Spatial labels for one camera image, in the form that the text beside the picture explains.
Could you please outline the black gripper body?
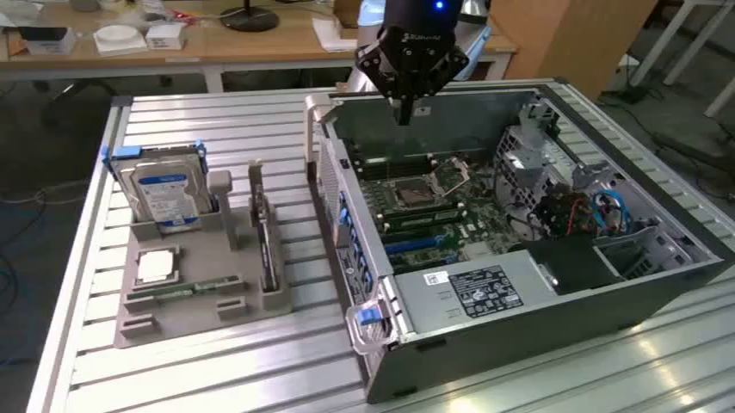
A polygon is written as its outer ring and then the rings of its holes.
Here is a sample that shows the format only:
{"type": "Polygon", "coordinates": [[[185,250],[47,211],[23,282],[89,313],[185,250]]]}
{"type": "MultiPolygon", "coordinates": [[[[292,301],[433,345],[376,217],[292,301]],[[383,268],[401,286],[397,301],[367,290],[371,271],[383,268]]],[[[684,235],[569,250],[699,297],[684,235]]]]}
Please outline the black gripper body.
{"type": "Polygon", "coordinates": [[[459,1],[388,1],[377,42],[404,84],[405,56],[425,49],[456,46],[459,1]]]}

